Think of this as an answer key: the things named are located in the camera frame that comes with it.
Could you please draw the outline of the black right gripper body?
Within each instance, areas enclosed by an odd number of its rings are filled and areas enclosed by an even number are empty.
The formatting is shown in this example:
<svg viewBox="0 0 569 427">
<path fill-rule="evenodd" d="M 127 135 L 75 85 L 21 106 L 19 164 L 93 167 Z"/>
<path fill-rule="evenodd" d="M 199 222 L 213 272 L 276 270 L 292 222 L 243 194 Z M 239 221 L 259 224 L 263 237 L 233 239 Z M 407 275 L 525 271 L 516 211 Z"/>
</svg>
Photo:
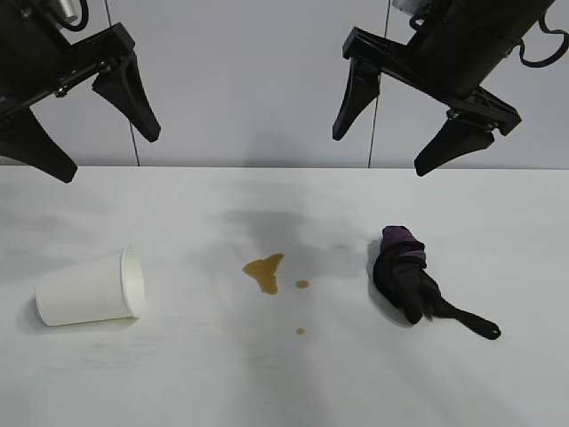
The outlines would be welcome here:
<svg viewBox="0 0 569 427">
<path fill-rule="evenodd" d="M 482 82 L 546 13 L 550 1 L 435 1 L 411 18 L 407 44 L 354 27 L 342 46 L 361 59 L 445 104 L 460 119 L 508 135 L 521 121 L 516 109 Z"/>
</svg>

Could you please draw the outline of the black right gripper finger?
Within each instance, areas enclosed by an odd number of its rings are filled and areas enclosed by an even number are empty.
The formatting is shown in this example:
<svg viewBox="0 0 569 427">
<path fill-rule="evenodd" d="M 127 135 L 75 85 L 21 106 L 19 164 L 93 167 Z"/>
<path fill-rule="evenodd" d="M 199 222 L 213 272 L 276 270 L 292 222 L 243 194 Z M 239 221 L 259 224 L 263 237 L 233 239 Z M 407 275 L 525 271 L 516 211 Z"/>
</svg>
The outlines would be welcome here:
<svg viewBox="0 0 569 427">
<path fill-rule="evenodd" d="M 365 108 L 380 94 L 380 70 L 361 59 L 349 60 L 349 75 L 339 113 L 333 123 L 333 139 L 340 141 Z"/>
<path fill-rule="evenodd" d="M 447 120 L 415 158 L 415 172 L 422 177 L 458 157 L 487 149 L 493 143 L 492 132 L 457 120 Z"/>
</svg>

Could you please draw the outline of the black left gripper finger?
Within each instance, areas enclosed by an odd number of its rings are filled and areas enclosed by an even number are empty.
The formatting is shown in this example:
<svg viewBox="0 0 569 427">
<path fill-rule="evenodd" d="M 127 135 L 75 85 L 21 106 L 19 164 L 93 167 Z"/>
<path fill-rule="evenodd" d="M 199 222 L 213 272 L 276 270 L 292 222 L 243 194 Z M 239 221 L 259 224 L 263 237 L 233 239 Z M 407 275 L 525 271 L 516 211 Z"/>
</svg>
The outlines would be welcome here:
<svg viewBox="0 0 569 427">
<path fill-rule="evenodd" d="M 158 140 L 161 125 L 144 90 L 135 52 L 121 57 L 110 71 L 101 71 L 92 89 L 118 109 L 147 141 Z"/>
<path fill-rule="evenodd" d="M 52 140 L 30 109 L 1 118 L 1 156 L 72 182 L 76 163 Z"/>
</svg>

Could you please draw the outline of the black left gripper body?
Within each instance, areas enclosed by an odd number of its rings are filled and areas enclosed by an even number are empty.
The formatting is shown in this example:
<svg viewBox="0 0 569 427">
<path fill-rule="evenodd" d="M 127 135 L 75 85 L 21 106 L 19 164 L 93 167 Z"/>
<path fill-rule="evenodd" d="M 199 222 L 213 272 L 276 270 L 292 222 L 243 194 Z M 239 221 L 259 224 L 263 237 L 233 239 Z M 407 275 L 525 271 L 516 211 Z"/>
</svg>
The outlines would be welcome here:
<svg viewBox="0 0 569 427">
<path fill-rule="evenodd" d="M 133 52 L 134 41 L 117 23 L 71 44 L 61 33 L 83 31 L 88 3 L 1 3 L 1 115 L 10 116 L 45 97 L 65 96 L 83 81 L 110 71 Z"/>
</svg>

